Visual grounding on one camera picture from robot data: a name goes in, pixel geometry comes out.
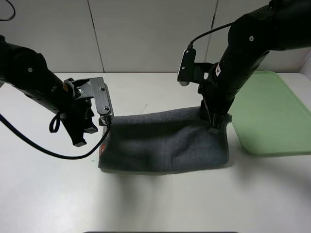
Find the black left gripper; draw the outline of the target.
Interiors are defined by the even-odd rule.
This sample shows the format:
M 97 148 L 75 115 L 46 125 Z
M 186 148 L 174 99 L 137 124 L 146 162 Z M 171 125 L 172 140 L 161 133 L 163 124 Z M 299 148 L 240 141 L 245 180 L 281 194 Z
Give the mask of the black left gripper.
M 50 111 L 60 114 L 63 125 L 76 147 L 86 145 L 84 133 L 96 133 L 98 128 L 92 118 L 92 95 L 89 93 L 89 79 L 64 82 L 54 77 L 50 83 Z

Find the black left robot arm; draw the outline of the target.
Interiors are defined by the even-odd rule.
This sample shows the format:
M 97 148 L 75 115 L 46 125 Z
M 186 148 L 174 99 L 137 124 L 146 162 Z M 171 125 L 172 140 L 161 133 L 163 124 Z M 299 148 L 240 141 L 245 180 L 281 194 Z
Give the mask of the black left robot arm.
M 92 96 L 81 89 L 88 80 L 60 80 L 42 54 L 7 43 L 4 36 L 0 37 L 0 80 L 53 112 L 50 132 L 57 132 L 63 124 L 74 146 L 86 144 L 85 133 L 98 131 L 92 122 Z

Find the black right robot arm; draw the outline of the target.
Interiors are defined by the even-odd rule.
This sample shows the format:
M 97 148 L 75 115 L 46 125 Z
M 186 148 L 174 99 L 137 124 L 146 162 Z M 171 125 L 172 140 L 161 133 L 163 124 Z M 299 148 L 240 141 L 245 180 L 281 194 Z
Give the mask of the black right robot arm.
M 272 0 L 231 24 L 228 46 L 218 63 L 209 65 L 208 77 L 199 85 L 203 118 L 219 130 L 235 95 L 270 51 L 307 48 L 311 33 L 309 0 Z

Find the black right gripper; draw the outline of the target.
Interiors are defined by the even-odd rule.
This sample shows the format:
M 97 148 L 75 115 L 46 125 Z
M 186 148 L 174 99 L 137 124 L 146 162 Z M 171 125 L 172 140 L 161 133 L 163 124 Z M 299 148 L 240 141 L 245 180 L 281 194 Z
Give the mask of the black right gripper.
M 217 81 L 216 67 L 218 64 L 197 63 L 202 74 L 208 73 L 207 79 L 199 84 L 198 93 L 203 96 L 201 101 L 201 118 L 209 122 L 209 131 L 219 133 L 227 123 L 227 113 L 235 94 Z

